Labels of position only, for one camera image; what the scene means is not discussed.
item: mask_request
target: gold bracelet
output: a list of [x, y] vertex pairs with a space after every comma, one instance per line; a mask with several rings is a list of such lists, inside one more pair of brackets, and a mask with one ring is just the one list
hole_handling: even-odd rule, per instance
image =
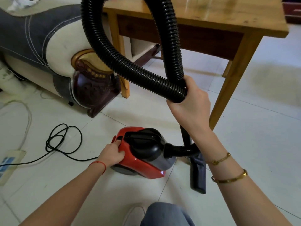
[[238, 175], [237, 177], [235, 178], [231, 178], [231, 179], [227, 179], [227, 180], [216, 180], [213, 178], [213, 176], [211, 177], [212, 181], [213, 182], [216, 182], [216, 183], [232, 183], [232, 182], [236, 182], [237, 180], [239, 179], [243, 179], [244, 177], [246, 177], [248, 175], [248, 172], [246, 169], [243, 169], [243, 173], [241, 175]]
[[228, 152], [227, 153], [227, 155], [226, 155], [226, 157], [224, 157], [224, 158], [222, 158], [222, 159], [220, 159], [220, 160], [218, 160], [218, 161], [216, 161], [216, 160], [213, 160], [213, 161], [211, 161], [211, 162], [206, 162], [207, 164], [213, 164], [213, 165], [218, 165], [220, 162], [223, 162], [223, 161], [225, 161], [226, 159], [228, 159], [229, 157], [231, 156], [231, 154]]

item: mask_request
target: vacuum cleaner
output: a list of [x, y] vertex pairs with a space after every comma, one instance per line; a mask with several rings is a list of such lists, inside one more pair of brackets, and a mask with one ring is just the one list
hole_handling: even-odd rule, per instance
[[[164, 54], [167, 79], [160, 77], [120, 54], [108, 40], [102, 25], [105, 0], [82, 0], [82, 25], [91, 47], [97, 56], [115, 73], [128, 81], [156, 93], [174, 103], [182, 102], [187, 95], [179, 32], [171, 0], [144, 0], [155, 20]], [[180, 127], [184, 146], [167, 143], [153, 128], [126, 127], [113, 141], [121, 140], [119, 151], [125, 151], [124, 159], [112, 168], [126, 175], [140, 174], [154, 179], [165, 175], [176, 157], [190, 159], [190, 186], [206, 193], [206, 163], [191, 137]]]

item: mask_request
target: sofa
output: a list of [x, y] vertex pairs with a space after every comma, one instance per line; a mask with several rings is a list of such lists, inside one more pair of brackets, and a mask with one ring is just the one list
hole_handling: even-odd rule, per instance
[[[0, 51], [15, 73], [88, 109], [94, 117], [120, 93], [122, 81], [91, 49], [80, 15], [80, 0], [40, 0], [9, 12], [0, 0]], [[103, 26], [112, 42], [107, 16]], [[124, 37], [125, 56], [144, 65], [160, 45]]]

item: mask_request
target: wooden table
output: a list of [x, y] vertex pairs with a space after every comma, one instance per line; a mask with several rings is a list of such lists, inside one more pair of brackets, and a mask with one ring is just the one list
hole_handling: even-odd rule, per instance
[[[181, 48], [229, 60], [226, 77], [210, 116], [214, 129], [263, 36], [285, 38], [288, 26], [280, 0], [171, 0]], [[113, 45], [124, 53], [123, 37], [160, 43], [143, 0], [105, 2]], [[129, 83], [122, 79], [122, 95]]]

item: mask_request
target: black corrugated hose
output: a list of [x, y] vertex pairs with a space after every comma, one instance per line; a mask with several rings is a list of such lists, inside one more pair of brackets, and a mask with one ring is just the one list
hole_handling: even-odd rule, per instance
[[[82, 25], [91, 47], [97, 56], [115, 73], [172, 102], [182, 102], [187, 94], [177, 20], [171, 0], [144, 0], [155, 20], [164, 54], [164, 79], [134, 64], [120, 54], [108, 40], [102, 25], [105, 0], [82, 0]], [[195, 145], [183, 149], [185, 155], [199, 152]]]

